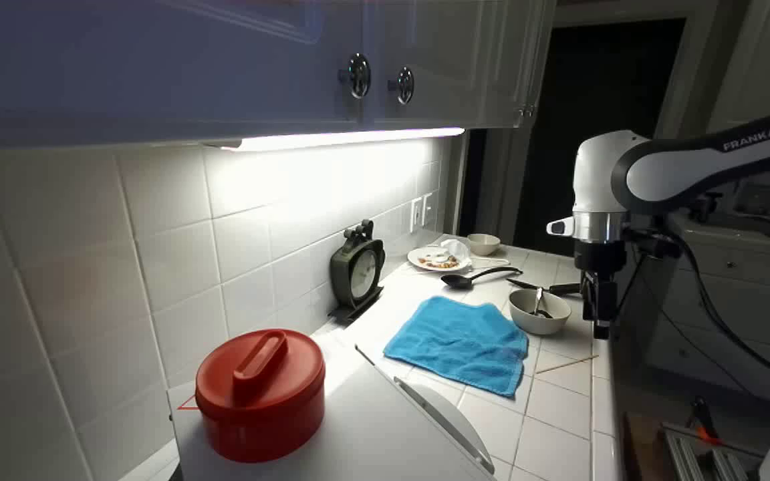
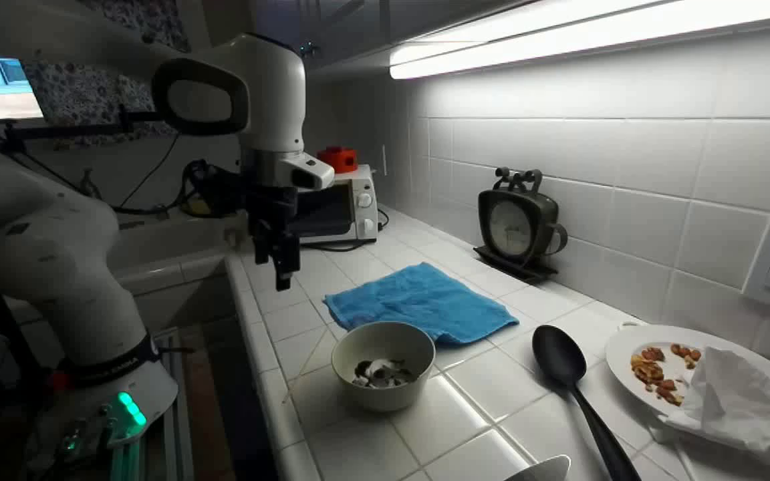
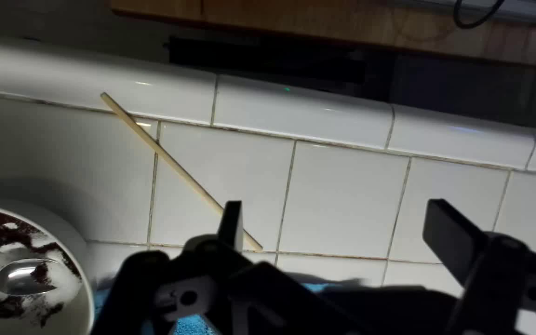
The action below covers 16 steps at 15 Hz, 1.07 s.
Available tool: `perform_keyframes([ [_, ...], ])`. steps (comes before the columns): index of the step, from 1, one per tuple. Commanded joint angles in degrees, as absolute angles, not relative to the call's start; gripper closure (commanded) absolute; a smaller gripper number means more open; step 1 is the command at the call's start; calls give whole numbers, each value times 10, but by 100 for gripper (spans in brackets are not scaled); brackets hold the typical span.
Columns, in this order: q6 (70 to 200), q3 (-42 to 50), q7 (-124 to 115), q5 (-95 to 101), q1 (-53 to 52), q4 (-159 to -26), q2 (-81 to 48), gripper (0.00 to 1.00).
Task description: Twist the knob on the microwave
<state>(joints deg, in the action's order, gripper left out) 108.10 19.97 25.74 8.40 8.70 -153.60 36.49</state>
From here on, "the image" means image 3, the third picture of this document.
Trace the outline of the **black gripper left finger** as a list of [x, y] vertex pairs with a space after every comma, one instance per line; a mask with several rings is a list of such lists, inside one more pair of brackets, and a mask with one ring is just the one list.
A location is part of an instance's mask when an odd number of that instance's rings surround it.
[[240, 251], [244, 244], [240, 212], [240, 201], [227, 201], [218, 227], [218, 238], [237, 251]]

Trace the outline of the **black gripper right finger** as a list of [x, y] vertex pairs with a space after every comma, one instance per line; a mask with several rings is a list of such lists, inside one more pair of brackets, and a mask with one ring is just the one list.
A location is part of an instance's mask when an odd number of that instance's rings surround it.
[[430, 199], [426, 204], [423, 240], [453, 273], [466, 285], [488, 234], [445, 199]]

